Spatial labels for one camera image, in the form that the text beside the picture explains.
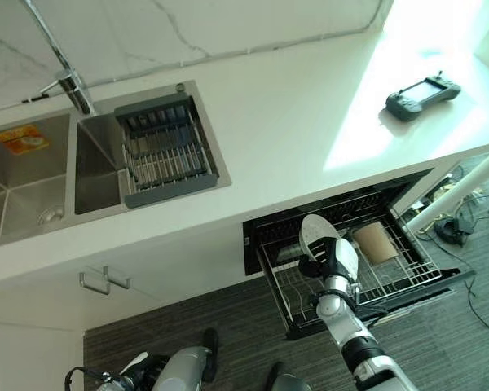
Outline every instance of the wire dish rack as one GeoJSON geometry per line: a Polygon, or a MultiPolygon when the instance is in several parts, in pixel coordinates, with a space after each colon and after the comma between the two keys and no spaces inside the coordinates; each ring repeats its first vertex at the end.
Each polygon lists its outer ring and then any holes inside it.
{"type": "MultiPolygon", "coordinates": [[[[381,209],[382,194],[372,193],[356,200],[328,206],[312,211],[329,220],[342,237],[353,243],[359,255],[360,282],[359,304],[383,305],[385,298],[442,276],[440,269],[421,246],[414,235],[404,234],[403,224],[390,211],[381,209]],[[351,238],[351,231],[370,222],[381,222],[398,256],[379,265],[372,265],[351,238]]],[[[315,309],[309,301],[312,294],[324,289],[322,279],[311,279],[302,275],[297,266],[306,255],[298,244],[301,221],[307,213],[292,217],[259,232],[259,251],[270,268],[272,288],[278,290],[281,305],[289,321],[298,327],[318,321],[315,309]]]]}
{"type": "Polygon", "coordinates": [[[177,93],[115,111],[130,208],[217,184],[193,100],[177,93]]]}

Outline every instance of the cabinet handle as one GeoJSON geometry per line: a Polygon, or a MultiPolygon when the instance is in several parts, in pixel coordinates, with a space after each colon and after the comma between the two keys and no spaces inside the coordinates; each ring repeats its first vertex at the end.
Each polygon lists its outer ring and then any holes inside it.
{"type": "Polygon", "coordinates": [[[129,289],[130,288],[130,279],[126,279],[125,282],[120,281],[119,279],[114,279],[113,277],[108,275],[108,266],[104,266],[104,278],[108,283],[113,283],[120,288],[129,289]]]}
{"type": "Polygon", "coordinates": [[[110,283],[106,283],[105,289],[100,289],[97,287],[87,285],[87,283],[85,282],[85,273],[83,271],[81,271],[78,274],[78,281],[80,282],[80,286],[82,288],[89,289],[90,291],[101,293],[102,295],[105,295],[105,296],[107,296],[111,292],[111,284],[110,283]]]}

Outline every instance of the orange sticker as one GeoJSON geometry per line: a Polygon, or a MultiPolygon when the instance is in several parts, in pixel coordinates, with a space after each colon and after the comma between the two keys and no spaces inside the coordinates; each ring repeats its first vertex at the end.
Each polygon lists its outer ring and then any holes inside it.
{"type": "Polygon", "coordinates": [[[49,141],[38,132],[35,125],[21,126],[1,132],[0,143],[5,145],[13,155],[21,155],[49,145],[49,141]]]}

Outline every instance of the chrome faucet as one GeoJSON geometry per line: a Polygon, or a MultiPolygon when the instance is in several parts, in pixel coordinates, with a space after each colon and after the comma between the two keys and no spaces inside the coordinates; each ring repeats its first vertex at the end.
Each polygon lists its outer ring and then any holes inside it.
{"type": "Polygon", "coordinates": [[[64,90],[65,94],[71,99],[74,107],[82,114],[87,116],[95,116],[96,111],[92,104],[92,99],[90,98],[89,91],[83,85],[82,80],[76,69],[69,63],[67,57],[64,55],[63,51],[60,49],[58,42],[49,30],[45,20],[40,14],[38,8],[33,4],[31,0],[20,0],[27,7],[29,13],[33,16],[38,27],[41,29],[44,37],[46,38],[49,45],[51,45],[52,51],[55,52],[58,61],[62,64],[64,69],[58,72],[56,76],[56,81],[42,89],[40,92],[44,95],[49,89],[54,86],[60,85],[64,90]]]}

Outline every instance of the white pole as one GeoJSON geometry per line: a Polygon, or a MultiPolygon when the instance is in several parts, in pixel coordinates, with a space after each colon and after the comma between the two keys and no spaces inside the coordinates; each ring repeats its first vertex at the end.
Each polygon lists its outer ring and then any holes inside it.
{"type": "Polygon", "coordinates": [[[413,218],[407,224],[407,227],[411,232],[416,232],[424,226],[427,226],[435,217],[470,194],[471,191],[487,178],[489,178],[489,157],[467,174],[467,176],[463,177],[450,191],[413,218]]]}

